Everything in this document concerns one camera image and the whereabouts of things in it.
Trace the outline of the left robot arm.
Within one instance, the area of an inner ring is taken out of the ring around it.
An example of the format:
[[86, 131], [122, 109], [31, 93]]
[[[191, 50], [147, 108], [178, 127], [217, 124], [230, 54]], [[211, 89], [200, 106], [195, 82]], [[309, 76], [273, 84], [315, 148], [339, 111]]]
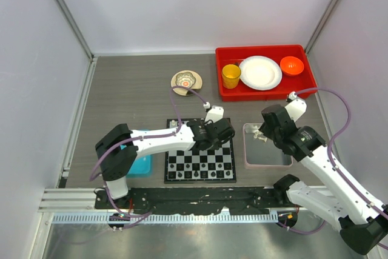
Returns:
[[198, 153], [218, 150], [234, 136], [235, 130], [228, 118], [179, 121], [176, 127], [151, 131], [130, 130], [128, 125], [119, 124], [96, 143], [98, 163], [90, 179], [97, 177], [96, 169], [100, 168], [108, 202], [121, 210], [129, 202], [126, 176], [136, 160], [170, 151]]

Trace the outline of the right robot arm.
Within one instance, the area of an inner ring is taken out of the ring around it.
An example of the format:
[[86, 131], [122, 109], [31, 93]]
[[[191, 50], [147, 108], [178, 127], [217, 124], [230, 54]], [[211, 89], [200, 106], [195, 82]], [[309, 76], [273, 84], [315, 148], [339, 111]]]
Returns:
[[337, 163], [325, 140], [313, 128], [296, 126], [306, 109], [300, 99], [286, 106], [269, 106], [261, 112], [264, 122], [259, 130], [283, 153], [316, 175], [333, 197], [286, 175], [274, 185], [275, 203], [280, 207], [305, 207], [337, 230], [353, 251], [366, 255], [387, 235], [387, 205]]

